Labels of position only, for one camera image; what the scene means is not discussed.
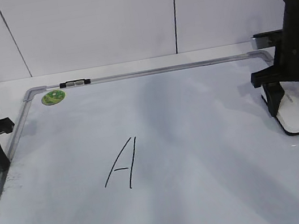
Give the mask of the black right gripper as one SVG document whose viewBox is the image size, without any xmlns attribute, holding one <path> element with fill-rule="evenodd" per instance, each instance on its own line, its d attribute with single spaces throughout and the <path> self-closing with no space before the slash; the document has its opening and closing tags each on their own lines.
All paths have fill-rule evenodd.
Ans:
<svg viewBox="0 0 299 224">
<path fill-rule="evenodd" d="M 284 89 L 280 82 L 299 82 L 299 34 L 284 36 L 276 47 L 274 64 L 251 74 L 253 87 L 262 88 L 263 100 L 272 117 L 276 117 Z"/>
</svg>

